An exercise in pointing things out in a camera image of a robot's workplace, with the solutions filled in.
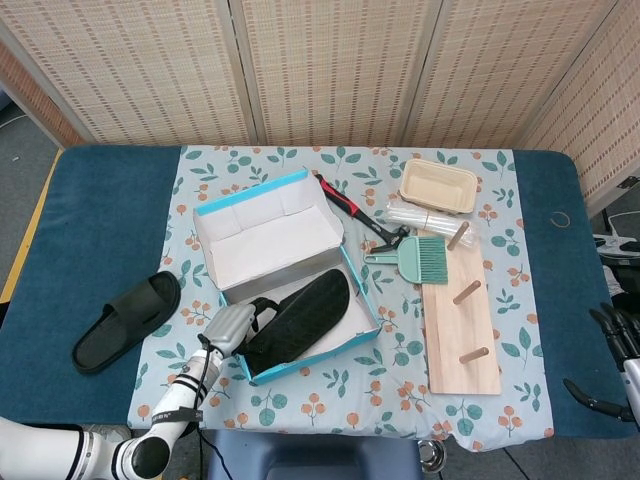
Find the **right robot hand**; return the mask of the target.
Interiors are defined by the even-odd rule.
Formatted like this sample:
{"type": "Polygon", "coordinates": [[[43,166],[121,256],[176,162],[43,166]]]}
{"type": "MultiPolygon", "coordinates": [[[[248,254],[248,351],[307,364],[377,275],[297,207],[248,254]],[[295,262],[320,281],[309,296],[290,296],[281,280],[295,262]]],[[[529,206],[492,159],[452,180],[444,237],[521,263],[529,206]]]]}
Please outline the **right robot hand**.
{"type": "Polygon", "coordinates": [[[606,303],[600,306],[601,310],[590,309],[589,314],[606,339],[624,384],[627,405],[597,400],[567,378],[563,384],[579,404],[590,410],[639,425],[639,317],[606,303]]]}

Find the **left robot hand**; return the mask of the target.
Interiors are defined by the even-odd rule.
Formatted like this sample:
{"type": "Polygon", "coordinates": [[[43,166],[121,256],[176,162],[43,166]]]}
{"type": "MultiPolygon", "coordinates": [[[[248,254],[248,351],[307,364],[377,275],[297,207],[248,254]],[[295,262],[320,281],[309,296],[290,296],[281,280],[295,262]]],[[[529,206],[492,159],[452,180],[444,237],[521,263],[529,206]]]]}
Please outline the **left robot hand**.
{"type": "Polygon", "coordinates": [[[233,304],[223,307],[211,320],[198,339],[204,350],[217,351],[221,358],[235,353],[248,335],[260,331],[259,316],[266,310],[277,313],[279,305],[268,298],[258,297],[248,304],[233,304]]]}

